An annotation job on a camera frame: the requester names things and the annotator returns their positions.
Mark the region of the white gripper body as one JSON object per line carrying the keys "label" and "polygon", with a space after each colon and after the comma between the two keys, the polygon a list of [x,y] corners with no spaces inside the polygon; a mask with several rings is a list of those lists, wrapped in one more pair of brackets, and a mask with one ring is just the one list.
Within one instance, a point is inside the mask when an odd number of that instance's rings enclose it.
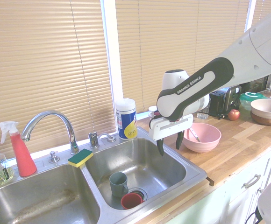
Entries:
{"label": "white gripper body", "polygon": [[175,133],[190,128],[193,124],[193,115],[183,116],[178,121],[171,122],[162,116],[155,116],[149,124],[149,137],[160,140]]}

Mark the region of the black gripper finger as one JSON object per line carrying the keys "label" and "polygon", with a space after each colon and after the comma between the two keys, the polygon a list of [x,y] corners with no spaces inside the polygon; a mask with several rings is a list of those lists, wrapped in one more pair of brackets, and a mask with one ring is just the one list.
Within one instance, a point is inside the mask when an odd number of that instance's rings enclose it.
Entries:
{"label": "black gripper finger", "polygon": [[164,148],[163,148],[164,139],[159,139],[156,142],[157,142],[158,151],[160,155],[163,156],[164,155]]}
{"label": "black gripper finger", "polygon": [[176,140],[176,149],[179,150],[184,138],[184,131],[178,132],[177,133],[177,140]]}

